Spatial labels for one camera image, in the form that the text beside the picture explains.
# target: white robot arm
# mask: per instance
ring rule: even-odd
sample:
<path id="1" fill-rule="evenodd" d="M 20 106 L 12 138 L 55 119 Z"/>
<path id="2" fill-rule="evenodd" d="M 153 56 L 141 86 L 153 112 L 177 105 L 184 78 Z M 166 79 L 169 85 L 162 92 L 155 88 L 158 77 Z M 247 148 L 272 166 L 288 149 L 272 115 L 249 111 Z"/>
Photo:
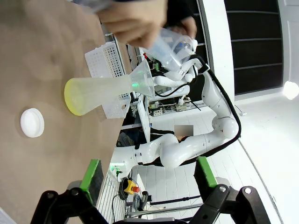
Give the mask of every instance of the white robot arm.
<path id="1" fill-rule="evenodd" d="M 186 74 L 192 66 L 201 69 L 201 61 L 194 58 L 183 63 L 180 72 Z M 206 71 L 203 72 L 205 84 L 202 100 L 216 113 L 212 121 L 213 131 L 190 136 L 180 143 L 173 134 L 166 134 L 139 146 L 116 147 L 110 163 L 110 171 L 116 179 L 128 176 L 132 167 L 152 163 L 158 157 L 165 168 L 176 168 L 186 160 L 215 148 L 224 148 L 239 138 L 241 123 L 234 107 L 212 71 L 206 64 L 204 66 Z"/>
<path id="2" fill-rule="evenodd" d="M 197 47 L 197 41 L 196 40 L 191 40 L 190 39 L 190 46 L 191 49 L 189 48 L 183 48 L 181 49 L 176 56 L 178 57 L 179 60 L 183 58 L 187 58 L 190 55 L 195 54 L 195 50 Z M 181 86 L 185 83 L 189 83 L 192 81 L 197 76 L 197 73 L 194 73 L 194 70 L 191 67 L 189 67 L 188 72 L 182 72 L 182 71 L 168 71 L 164 73 L 164 76 L 157 76 L 153 78 L 154 84 L 155 85 L 161 85 L 161 86 L 167 86 L 171 88 L 176 88 L 178 86 Z"/>

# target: plastic funnel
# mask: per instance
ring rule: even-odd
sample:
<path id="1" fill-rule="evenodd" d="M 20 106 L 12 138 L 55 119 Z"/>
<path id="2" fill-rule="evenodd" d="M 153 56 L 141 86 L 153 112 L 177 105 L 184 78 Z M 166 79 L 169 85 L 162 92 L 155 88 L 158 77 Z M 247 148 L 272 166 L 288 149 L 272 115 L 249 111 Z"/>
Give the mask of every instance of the plastic funnel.
<path id="1" fill-rule="evenodd" d="M 130 74 L 132 89 L 148 97 L 155 97 L 153 78 L 146 60 L 142 61 Z"/>
<path id="2" fill-rule="evenodd" d="M 143 51 L 159 60 L 169 71 L 177 71 L 182 65 L 170 46 L 162 39 L 161 35 L 156 38 L 150 49 L 143 49 Z"/>
<path id="3" fill-rule="evenodd" d="M 72 78 L 65 85 L 64 100 L 73 114 L 81 116 L 131 91 L 132 83 L 128 75 L 116 78 Z"/>
<path id="4" fill-rule="evenodd" d="M 181 35 L 171 30 L 162 28 L 160 36 L 170 49 L 177 54 L 181 49 L 193 49 L 192 39 L 187 35 Z"/>
<path id="5" fill-rule="evenodd" d="M 155 96 L 153 78 L 147 61 L 138 65 L 130 75 L 114 78 L 72 78 L 64 88 L 64 100 L 69 110 L 78 116 L 114 101 L 119 95 L 136 91 Z"/>

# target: table surface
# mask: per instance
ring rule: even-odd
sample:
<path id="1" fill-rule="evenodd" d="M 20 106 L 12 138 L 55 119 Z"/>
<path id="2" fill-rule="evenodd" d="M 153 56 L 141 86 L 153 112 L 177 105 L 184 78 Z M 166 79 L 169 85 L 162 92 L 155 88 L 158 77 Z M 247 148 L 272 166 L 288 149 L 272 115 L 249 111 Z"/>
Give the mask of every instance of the table surface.
<path id="1" fill-rule="evenodd" d="M 90 77 L 84 53 L 105 43 L 95 15 L 64 0 L 4 1 L 0 33 L 0 207 L 28 224 L 41 194 L 63 193 L 90 159 L 107 173 L 123 119 L 101 107 L 78 117 L 64 103 L 65 83 Z M 43 115 L 38 138 L 21 130 L 28 108 Z"/>

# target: white plastic basket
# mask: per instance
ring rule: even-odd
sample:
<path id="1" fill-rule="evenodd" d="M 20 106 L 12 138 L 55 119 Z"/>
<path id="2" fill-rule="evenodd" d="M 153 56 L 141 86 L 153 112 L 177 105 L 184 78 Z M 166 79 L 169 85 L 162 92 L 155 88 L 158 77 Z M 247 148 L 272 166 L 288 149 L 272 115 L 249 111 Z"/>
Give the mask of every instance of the white plastic basket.
<path id="1" fill-rule="evenodd" d="M 125 75 L 114 42 L 108 42 L 85 54 L 85 60 L 91 77 L 118 77 Z M 124 118 L 130 106 L 129 93 L 121 94 L 117 99 L 103 104 L 106 117 Z"/>

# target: finger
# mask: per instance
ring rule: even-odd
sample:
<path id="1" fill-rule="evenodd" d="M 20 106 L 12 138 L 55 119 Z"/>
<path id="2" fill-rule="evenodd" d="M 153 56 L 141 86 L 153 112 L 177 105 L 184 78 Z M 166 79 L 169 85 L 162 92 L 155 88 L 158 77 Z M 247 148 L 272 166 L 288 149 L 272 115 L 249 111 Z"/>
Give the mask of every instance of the finger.
<path id="1" fill-rule="evenodd" d="M 187 31 L 183 27 L 179 27 L 178 33 L 181 35 L 187 35 Z"/>
<path id="2" fill-rule="evenodd" d="M 177 27 L 177 26 L 174 26 L 174 27 L 172 27 L 172 28 L 171 28 L 171 31 L 173 31 L 173 32 L 176 32 L 176 33 L 177 33 L 177 32 L 178 32 L 178 27 Z"/>
<path id="3" fill-rule="evenodd" d="M 142 36 L 141 47 L 149 49 L 153 46 L 159 32 L 160 27 L 153 27 L 145 35 Z"/>
<path id="4" fill-rule="evenodd" d="M 125 32 L 115 33 L 116 38 L 122 43 L 128 43 L 139 37 L 142 37 L 147 32 L 146 26 L 137 27 L 135 29 L 130 29 Z"/>
<path id="5" fill-rule="evenodd" d="M 120 33 L 125 32 L 131 29 L 135 29 L 141 26 L 141 21 L 138 20 L 126 20 L 126 21 L 119 21 L 119 22 L 108 22 L 105 23 L 105 27 L 111 33 Z"/>
<path id="6" fill-rule="evenodd" d="M 188 17 L 184 20 L 181 21 L 183 24 L 187 35 L 190 36 L 191 38 L 195 38 L 196 33 L 197 33 L 197 27 L 196 27 L 196 22 L 193 19 L 193 17 Z"/>
<path id="7" fill-rule="evenodd" d="M 99 11 L 97 13 L 101 22 L 118 22 L 124 19 L 128 19 L 127 13 L 127 3 L 126 2 L 117 2 L 112 3 L 112 5 L 105 10 Z"/>
<path id="8" fill-rule="evenodd" d="M 135 46 L 135 47 L 141 47 L 141 43 L 142 43 L 142 39 L 141 37 L 135 39 L 135 40 L 132 40 L 130 42 L 128 42 L 129 45 L 131 46 Z"/>

